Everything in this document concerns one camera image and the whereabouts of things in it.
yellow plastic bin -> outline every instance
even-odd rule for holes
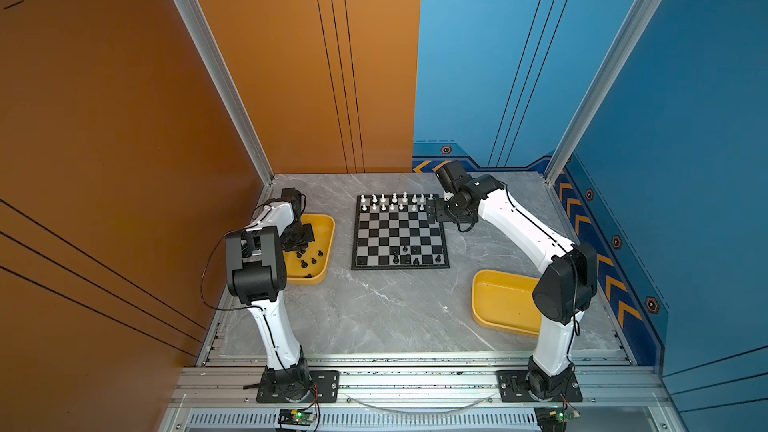
[[[472,280],[472,316],[479,325],[537,337],[542,313],[533,303],[537,278],[481,270]]]
[[[288,283],[300,285],[319,284],[325,280],[328,271],[328,261],[331,257],[336,221],[331,216],[324,216],[322,214],[304,214],[301,216],[301,222],[302,224],[312,224],[315,241],[306,248],[306,253],[301,258],[298,258],[295,252],[283,252],[288,271]],[[322,257],[317,256],[318,251],[322,251]],[[317,259],[317,264],[312,264],[312,258]],[[301,267],[302,260],[309,264],[307,268]]]

orange chevron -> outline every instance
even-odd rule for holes
[[[643,320],[643,318],[640,316],[640,312],[634,310],[632,307],[623,303],[622,301],[619,301],[619,325],[621,328],[624,328],[624,312],[629,312],[639,320]]]
[[[598,277],[600,277],[600,262],[603,262],[603,263],[605,263],[605,264],[608,264],[608,265],[610,265],[611,267],[613,267],[613,266],[614,266],[614,261],[610,260],[610,259],[609,259],[608,257],[606,257],[605,255],[600,255],[600,254],[598,254]]]
[[[615,285],[616,287],[619,287],[624,292],[627,291],[627,286],[616,280],[615,278],[606,275],[605,276],[605,298],[608,299],[608,302],[610,302],[610,286]]]
[[[563,189],[564,188],[573,188],[573,186],[571,184],[567,184],[565,182],[562,182],[560,184],[560,202],[563,201]]]
[[[450,160],[446,160],[446,161],[444,161],[443,163],[441,163],[441,164],[440,164],[439,166],[437,166],[436,168],[433,168],[433,169],[432,169],[432,171],[433,171],[433,172],[437,171],[437,169],[438,169],[438,168],[440,168],[440,167],[443,167],[443,166],[444,166],[445,164],[447,164],[448,162],[450,162]]]
[[[589,217],[580,216],[579,214],[576,214],[576,235],[578,235],[578,225],[581,222],[586,222],[587,224],[591,224],[592,221],[589,219]]]
[[[571,206],[580,206],[580,205],[581,205],[581,202],[578,199],[576,199],[576,198],[570,198],[568,200],[567,214],[568,214],[569,218],[571,217]]]
[[[414,167],[413,171],[416,172],[416,173],[419,173],[419,174],[424,173],[424,172],[422,172],[422,167],[426,166],[430,162],[431,162],[431,160],[425,160],[424,162],[422,162],[422,163],[418,164],[416,167]]]

gray marble tabletop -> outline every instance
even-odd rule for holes
[[[510,193],[544,223],[567,236],[562,210],[553,204],[536,172],[500,172]],[[447,269],[353,271],[356,197],[371,193],[441,193],[433,174],[339,174],[278,176],[272,196],[296,187],[307,196],[307,212],[336,220],[326,279],[286,288],[293,331],[307,354],[372,352],[457,352],[533,350],[535,338],[483,328],[472,318],[472,278],[490,268],[539,277],[523,251],[499,230],[480,221],[461,234],[445,224]],[[617,350],[613,322],[599,297],[581,322],[574,350]],[[262,355],[264,346],[252,317],[229,312],[222,356]]]

